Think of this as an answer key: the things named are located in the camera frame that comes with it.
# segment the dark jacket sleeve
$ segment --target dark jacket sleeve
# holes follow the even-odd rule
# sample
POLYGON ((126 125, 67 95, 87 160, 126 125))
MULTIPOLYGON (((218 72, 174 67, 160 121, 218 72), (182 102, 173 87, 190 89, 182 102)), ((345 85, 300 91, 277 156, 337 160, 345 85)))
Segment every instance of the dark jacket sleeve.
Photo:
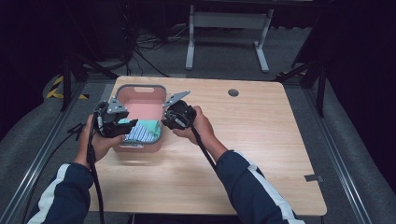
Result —
POLYGON ((90 208, 91 171, 63 164, 32 210, 28 223, 83 223, 90 208))
POLYGON ((264 178, 260 169, 233 150, 218 160, 216 173, 244 224, 304 223, 264 178))

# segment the table top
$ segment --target table top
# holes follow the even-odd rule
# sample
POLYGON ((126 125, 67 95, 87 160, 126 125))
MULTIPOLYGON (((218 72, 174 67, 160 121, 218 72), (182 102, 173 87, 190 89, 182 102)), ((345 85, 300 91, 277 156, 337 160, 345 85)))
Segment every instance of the table top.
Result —
MULTIPOLYGON (((172 77, 119 77, 123 84, 156 84, 167 96, 190 90, 183 98, 199 105, 228 149, 255 162, 297 215, 322 216, 327 208, 303 139, 280 83, 172 77), (238 90, 232 97, 228 91, 238 90)), ((163 128, 162 147, 153 153, 116 152, 96 163, 105 211, 231 215, 226 191, 201 149, 163 128)), ((91 211, 98 211, 95 187, 91 211)))

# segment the towel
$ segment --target towel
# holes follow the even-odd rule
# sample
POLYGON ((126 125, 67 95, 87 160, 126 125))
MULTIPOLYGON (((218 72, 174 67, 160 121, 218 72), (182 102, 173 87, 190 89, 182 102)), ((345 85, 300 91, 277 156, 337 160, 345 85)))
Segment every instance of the towel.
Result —
MULTIPOLYGON (((119 123, 129 122, 121 119, 119 123)), ((161 135, 160 121, 156 119, 139 119, 129 134, 126 134, 126 142, 152 143, 157 141, 161 135)))

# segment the person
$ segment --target person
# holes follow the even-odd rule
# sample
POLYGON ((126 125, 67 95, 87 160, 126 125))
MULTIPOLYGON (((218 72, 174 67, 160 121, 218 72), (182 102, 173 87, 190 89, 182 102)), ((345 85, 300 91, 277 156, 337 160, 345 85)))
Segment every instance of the person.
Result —
MULTIPOLYGON (((224 146, 215 136, 201 107, 195 106, 194 109, 197 116, 193 125, 216 163, 216 174, 240 220, 244 224, 304 223, 296 218, 290 205, 264 178, 257 165, 247 160, 242 153, 224 146)), ((33 209, 28 223, 84 222, 91 201, 89 188, 93 184, 90 165, 86 162, 91 123, 92 115, 89 115, 80 135, 75 160, 59 168, 33 209)), ((191 129, 173 130, 173 133, 197 145, 191 129)), ((92 139, 96 159, 101 160, 111 147, 120 144, 123 139, 124 135, 104 138, 96 134, 92 139)))

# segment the metal frame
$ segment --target metal frame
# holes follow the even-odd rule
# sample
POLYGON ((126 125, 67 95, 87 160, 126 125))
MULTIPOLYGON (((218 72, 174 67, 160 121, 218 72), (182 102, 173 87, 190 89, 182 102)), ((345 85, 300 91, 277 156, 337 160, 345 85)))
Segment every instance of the metal frame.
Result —
POLYGON ((195 12, 194 5, 190 6, 190 39, 187 48, 186 69, 191 70, 194 59, 194 28, 195 27, 224 27, 261 29, 262 35, 258 41, 254 42, 254 48, 259 59, 260 67, 264 73, 269 72, 267 61, 265 60, 262 46, 268 33, 271 23, 273 9, 269 9, 266 14, 242 14, 242 13, 215 13, 215 12, 195 12))

